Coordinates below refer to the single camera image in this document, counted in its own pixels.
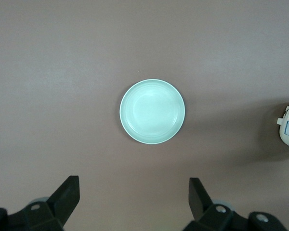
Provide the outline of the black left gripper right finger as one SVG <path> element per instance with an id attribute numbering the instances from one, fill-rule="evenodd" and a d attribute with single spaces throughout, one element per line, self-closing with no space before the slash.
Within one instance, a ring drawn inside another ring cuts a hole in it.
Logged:
<path id="1" fill-rule="evenodd" d="M 194 220 L 185 231 L 285 231 L 275 216 L 265 212 L 251 212 L 240 216 L 226 205 L 214 203 L 199 178 L 189 179 L 188 202 Z"/>

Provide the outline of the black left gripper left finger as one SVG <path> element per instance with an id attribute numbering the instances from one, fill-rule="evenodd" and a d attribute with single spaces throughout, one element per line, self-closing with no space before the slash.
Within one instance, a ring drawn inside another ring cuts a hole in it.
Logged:
<path id="1" fill-rule="evenodd" d="M 50 197 L 14 214 L 0 207 L 0 231 L 62 231 L 79 200 L 79 176 L 69 176 Z"/>

